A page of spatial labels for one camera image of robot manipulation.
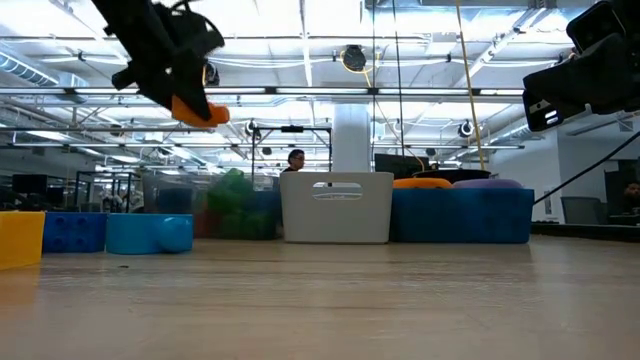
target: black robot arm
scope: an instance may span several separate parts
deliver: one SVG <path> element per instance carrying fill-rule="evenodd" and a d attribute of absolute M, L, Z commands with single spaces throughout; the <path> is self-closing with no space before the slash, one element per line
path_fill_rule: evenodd
<path fill-rule="evenodd" d="M 203 69 L 206 55 L 223 47 L 224 38 L 208 19 L 192 12 L 189 1 L 171 8 L 149 0 L 92 1 L 107 21 L 107 35 L 115 35 L 131 57 L 113 75 L 114 87 L 137 83 L 142 95 L 169 110 L 177 97 L 200 119 L 211 118 Z"/>

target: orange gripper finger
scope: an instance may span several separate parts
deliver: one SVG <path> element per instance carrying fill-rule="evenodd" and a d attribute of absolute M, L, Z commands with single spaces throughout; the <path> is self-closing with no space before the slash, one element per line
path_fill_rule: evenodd
<path fill-rule="evenodd" d="M 202 119 L 196 115 L 189 107 L 177 96 L 171 98 L 171 113 L 174 119 L 184 121 L 197 128 L 212 128 L 220 124 L 226 124 L 231 119 L 229 109 L 224 105 L 214 105 L 209 103 L 209 111 L 211 118 Z"/>

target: yellow rope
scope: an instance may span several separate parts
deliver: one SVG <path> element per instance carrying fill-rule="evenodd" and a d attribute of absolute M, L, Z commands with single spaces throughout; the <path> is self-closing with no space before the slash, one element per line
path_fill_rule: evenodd
<path fill-rule="evenodd" d="M 478 156 L 480 156 L 480 167 L 485 170 L 484 155 L 482 154 L 482 139 L 480 139 L 480 128 L 476 116 L 476 106 L 473 101 L 473 89 L 471 87 L 471 75 L 469 74 L 469 61 L 467 58 L 467 47 L 464 42 L 464 32 L 462 31 L 462 16 L 460 15 L 460 0 L 456 0 L 456 11 L 458 12 L 458 25 L 460 26 L 460 42 L 462 43 L 462 56 L 464 57 L 464 71 L 467 76 L 467 89 L 469 90 L 469 101 L 471 102 L 471 116 L 473 117 L 473 128 L 476 133 L 476 145 L 478 146 Z"/>

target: table surface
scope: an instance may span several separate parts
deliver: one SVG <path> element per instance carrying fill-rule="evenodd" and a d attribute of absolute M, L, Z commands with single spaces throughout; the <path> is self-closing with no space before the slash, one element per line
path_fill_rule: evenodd
<path fill-rule="evenodd" d="M 637 359 L 640 247 L 198 242 L 0 272 L 0 359 Z"/>

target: yellow lego block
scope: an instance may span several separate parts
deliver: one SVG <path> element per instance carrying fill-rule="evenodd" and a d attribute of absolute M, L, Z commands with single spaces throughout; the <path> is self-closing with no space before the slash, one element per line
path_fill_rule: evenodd
<path fill-rule="evenodd" d="M 0 270 L 40 262 L 44 217 L 44 212 L 0 212 Z"/>

